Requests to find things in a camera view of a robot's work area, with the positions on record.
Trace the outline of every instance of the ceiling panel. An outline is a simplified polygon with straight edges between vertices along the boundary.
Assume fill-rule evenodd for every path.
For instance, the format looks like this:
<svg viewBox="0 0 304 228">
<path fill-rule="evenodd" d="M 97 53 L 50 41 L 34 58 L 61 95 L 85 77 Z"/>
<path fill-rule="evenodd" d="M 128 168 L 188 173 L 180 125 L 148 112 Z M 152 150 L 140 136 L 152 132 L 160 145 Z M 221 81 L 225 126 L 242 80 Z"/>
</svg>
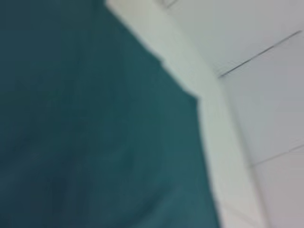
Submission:
<svg viewBox="0 0 304 228">
<path fill-rule="evenodd" d="M 301 30 L 301 0 L 178 0 L 169 13 L 221 75 Z"/>
<path fill-rule="evenodd" d="M 221 79 L 253 164 L 304 145 L 304 32 Z"/>
<path fill-rule="evenodd" d="M 255 169 L 272 227 L 303 228 L 304 148 Z"/>
</svg>

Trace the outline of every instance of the white surface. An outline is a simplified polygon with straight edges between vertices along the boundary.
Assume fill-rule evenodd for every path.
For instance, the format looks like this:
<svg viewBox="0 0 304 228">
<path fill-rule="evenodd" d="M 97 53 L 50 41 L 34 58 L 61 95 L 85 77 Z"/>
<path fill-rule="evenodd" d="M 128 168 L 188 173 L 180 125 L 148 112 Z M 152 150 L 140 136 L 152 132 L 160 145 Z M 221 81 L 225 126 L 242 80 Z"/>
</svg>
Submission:
<svg viewBox="0 0 304 228">
<path fill-rule="evenodd" d="M 223 205 L 218 207 L 218 212 L 221 220 L 225 221 L 225 223 L 222 224 L 222 228 L 259 228 L 259 226 L 253 224 L 251 221 L 243 219 Z"/>
<path fill-rule="evenodd" d="M 222 81 L 253 164 L 304 144 L 304 33 Z"/>
<path fill-rule="evenodd" d="M 174 3 L 176 3 L 178 0 L 157 0 L 161 5 L 165 6 L 165 7 L 170 7 L 172 6 Z"/>
<path fill-rule="evenodd" d="M 108 5 L 151 52 L 161 57 L 183 88 L 200 98 L 199 117 L 215 198 L 265 228 L 259 197 L 221 87 L 200 54 L 153 0 L 110 0 Z"/>
<path fill-rule="evenodd" d="M 297 31 L 302 0 L 179 0 L 171 15 L 222 74 Z"/>
<path fill-rule="evenodd" d="M 274 228 L 304 227 L 304 147 L 256 167 Z"/>
</svg>

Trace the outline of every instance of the white wall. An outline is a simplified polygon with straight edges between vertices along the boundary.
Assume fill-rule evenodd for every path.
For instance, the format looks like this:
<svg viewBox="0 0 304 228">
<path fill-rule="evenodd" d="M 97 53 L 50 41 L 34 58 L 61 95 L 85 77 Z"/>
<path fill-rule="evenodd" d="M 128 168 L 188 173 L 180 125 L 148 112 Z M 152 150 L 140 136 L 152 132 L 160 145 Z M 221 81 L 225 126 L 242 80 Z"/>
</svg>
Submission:
<svg viewBox="0 0 304 228">
<path fill-rule="evenodd" d="M 188 39 L 152 0 L 110 0 L 109 7 L 164 67 L 200 98 L 211 180 L 225 228 L 265 228 L 266 220 L 218 80 Z"/>
</svg>

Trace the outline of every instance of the teal cloth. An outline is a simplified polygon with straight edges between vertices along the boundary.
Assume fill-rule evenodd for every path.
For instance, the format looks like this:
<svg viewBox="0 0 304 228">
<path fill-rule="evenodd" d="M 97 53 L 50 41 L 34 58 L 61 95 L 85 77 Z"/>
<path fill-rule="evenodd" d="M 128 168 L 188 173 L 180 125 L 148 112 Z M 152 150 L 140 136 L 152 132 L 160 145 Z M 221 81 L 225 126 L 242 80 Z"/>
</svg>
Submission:
<svg viewBox="0 0 304 228">
<path fill-rule="evenodd" d="M 196 104 L 102 1 L 1 1 L 0 228 L 218 228 Z"/>
</svg>

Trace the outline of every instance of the dark green curtain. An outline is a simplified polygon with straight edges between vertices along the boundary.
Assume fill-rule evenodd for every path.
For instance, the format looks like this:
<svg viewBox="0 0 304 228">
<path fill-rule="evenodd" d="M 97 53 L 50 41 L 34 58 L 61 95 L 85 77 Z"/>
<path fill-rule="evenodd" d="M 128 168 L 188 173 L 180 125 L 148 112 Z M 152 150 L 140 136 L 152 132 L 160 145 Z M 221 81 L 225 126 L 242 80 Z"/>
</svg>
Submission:
<svg viewBox="0 0 304 228">
<path fill-rule="evenodd" d="M 0 228 L 218 228 L 183 92 L 100 0 L 0 2 Z"/>
</svg>

